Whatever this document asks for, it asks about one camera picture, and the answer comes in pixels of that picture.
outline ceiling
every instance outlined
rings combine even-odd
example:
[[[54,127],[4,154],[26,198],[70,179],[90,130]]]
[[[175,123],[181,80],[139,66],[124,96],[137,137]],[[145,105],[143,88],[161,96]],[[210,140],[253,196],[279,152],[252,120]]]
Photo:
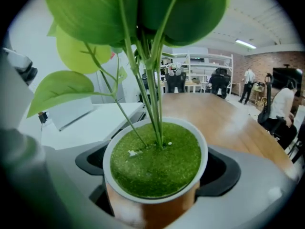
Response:
[[[236,39],[257,49],[236,44]],[[276,0],[230,0],[218,26],[196,45],[240,54],[303,50],[293,23]]]

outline white pot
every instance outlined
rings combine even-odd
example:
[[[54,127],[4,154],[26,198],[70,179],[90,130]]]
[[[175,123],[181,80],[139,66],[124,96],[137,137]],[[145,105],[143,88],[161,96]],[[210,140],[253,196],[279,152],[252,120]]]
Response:
[[[140,127],[140,126],[148,124],[150,122],[151,122],[150,119],[145,119],[145,120],[139,121],[137,123],[134,123],[133,125],[134,125],[134,127]],[[198,141],[198,144],[200,146],[200,149],[201,149],[201,162],[200,162],[198,172],[195,175],[195,177],[193,178],[193,180],[186,187],[184,187],[182,190],[180,190],[177,193],[175,193],[171,196],[168,196],[168,197],[156,198],[156,199],[153,199],[153,198],[146,199],[146,198],[135,197],[135,196],[130,195],[129,193],[125,192],[112,177],[112,174],[110,171],[110,157],[111,157],[111,153],[112,153],[114,147],[123,138],[123,136],[125,136],[130,131],[133,131],[131,126],[128,126],[125,129],[123,129],[122,131],[120,131],[108,144],[108,147],[106,148],[104,158],[103,158],[103,170],[104,170],[105,179],[109,183],[109,185],[118,194],[122,195],[123,197],[125,197],[129,200],[143,203],[143,204],[159,204],[159,203],[164,203],[164,202],[173,200],[173,199],[181,196],[182,194],[186,193],[188,190],[190,190],[199,181],[199,179],[203,175],[206,164],[208,162],[208,146],[206,144],[205,138],[202,135],[202,133],[193,124],[191,124],[187,121],[181,120],[181,119],[164,117],[163,122],[174,123],[174,124],[180,125],[195,135],[195,137]]]

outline man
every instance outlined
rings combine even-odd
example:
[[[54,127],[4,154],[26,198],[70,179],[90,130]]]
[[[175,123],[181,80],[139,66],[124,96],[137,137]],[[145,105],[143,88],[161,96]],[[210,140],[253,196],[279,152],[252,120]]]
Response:
[[[249,100],[251,89],[253,87],[253,83],[254,83],[254,80],[255,80],[255,74],[253,73],[251,68],[248,68],[248,70],[244,73],[244,79],[242,79],[242,81],[243,80],[244,80],[244,91],[243,91],[242,98],[239,100],[239,102],[240,103],[243,102],[244,96],[247,93],[247,98],[244,102],[244,105],[246,105],[248,100]]]

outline brick wall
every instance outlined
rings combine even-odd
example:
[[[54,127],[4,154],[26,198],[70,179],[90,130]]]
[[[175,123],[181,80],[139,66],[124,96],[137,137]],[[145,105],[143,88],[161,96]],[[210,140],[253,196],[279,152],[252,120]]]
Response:
[[[244,72],[248,67],[255,73],[256,81],[264,82],[266,74],[272,73],[273,68],[284,67],[283,64],[289,64],[290,68],[301,69],[303,71],[301,95],[303,94],[303,90],[305,90],[305,52],[270,52],[249,56],[242,56],[240,54],[215,49],[209,49],[208,52],[227,56],[233,54],[233,83],[241,82],[244,77]],[[238,93],[237,87],[233,87],[232,91]],[[278,90],[273,88],[271,92],[272,96],[277,92]],[[295,97],[294,105],[299,105],[301,101],[301,97]]]

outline office chair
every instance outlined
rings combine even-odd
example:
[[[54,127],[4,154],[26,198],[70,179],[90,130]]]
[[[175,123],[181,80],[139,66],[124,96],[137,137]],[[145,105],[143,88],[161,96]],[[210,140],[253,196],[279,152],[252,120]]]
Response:
[[[298,150],[296,155],[292,159],[292,163],[295,163],[299,159],[299,157],[301,157],[302,155],[304,157],[304,154],[305,154],[305,145],[304,144],[305,144],[305,124],[302,124],[300,127],[300,130],[299,130],[299,133],[297,135],[297,141],[288,153],[288,155],[291,156],[291,154],[293,153],[295,148],[297,148],[297,150]]]
[[[181,72],[180,75],[173,75],[170,76],[169,73],[165,75],[166,83],[167,83],[167,92],[174,93],[175,87],[178,88],[179,93],[185,93],[185,80],[186,80],[186,73]]]
[[[270,112],[271,112],[271,86],[273,83],[273,76],[268,73],[267,76],[265,77],[265,84],[267,86],[267,97],[266,97],[266,103],[264,104],[263,110],[257,117],[257,122],[265,128],[271,135],[274,137],[281,138],[280,135],[276,134],[277,128],[281,125],[281,123],[286,123],[283,117],[281,116],[276,116],[278,119],[278,122],[275,126],[268,125],[266,123],[266,120],[269,118]]]
[[[227,97],[227,87],[231,80],[231,76],[227,74],[227,70],[224,68],[216,69],[210,80],[212,93],[217,95],[218,89],[221,88],[221,98],[225,99]]]

